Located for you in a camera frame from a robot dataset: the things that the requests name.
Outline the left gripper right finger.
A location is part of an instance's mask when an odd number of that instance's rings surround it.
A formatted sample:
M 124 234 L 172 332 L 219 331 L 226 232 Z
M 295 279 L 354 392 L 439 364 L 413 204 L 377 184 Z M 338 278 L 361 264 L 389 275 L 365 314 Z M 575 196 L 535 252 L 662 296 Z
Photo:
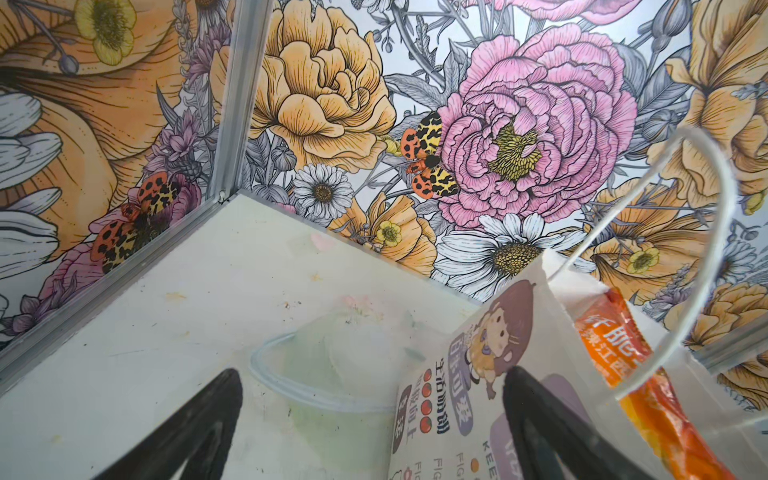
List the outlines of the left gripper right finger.
M 660 465 L 619 406 L 579 413 L 521 366 L 502 390 L 504 479 L 656 479 Z

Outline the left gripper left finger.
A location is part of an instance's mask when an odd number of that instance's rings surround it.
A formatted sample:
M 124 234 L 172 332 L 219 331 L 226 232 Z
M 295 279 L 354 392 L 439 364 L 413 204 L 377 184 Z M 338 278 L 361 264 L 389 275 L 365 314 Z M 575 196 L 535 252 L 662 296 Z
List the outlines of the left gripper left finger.
M 228 368 L 98 479 L 219 479 L 243 404 L 239 372 Z

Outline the white patterned paper bag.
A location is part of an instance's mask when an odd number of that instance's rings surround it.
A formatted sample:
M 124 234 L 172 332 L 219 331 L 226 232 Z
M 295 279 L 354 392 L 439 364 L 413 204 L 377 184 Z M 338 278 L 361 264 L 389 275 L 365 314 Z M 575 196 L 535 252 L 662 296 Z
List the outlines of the white patterned paper bag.
M 687 297 L 662 327 L 547 250 L 404 378 L 390 479 L 763 479 L 767 452 L 686 347 L 713 298 L 736 183 L 715 142 L 676 130 L 721 184 Z

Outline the orange snack packet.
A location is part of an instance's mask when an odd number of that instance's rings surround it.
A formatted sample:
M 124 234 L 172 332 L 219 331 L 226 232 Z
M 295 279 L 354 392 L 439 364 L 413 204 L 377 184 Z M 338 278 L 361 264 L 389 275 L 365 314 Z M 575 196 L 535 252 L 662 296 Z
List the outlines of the orange snack packet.
M 621 294 L 611 289 L 574 322 L 593 365 L 617 387 L 650 355 Z M 669 376 L 658 369 L 640 388 L 620 400 L 640 436 L 676 479 L 732 479 L 684 413 Z

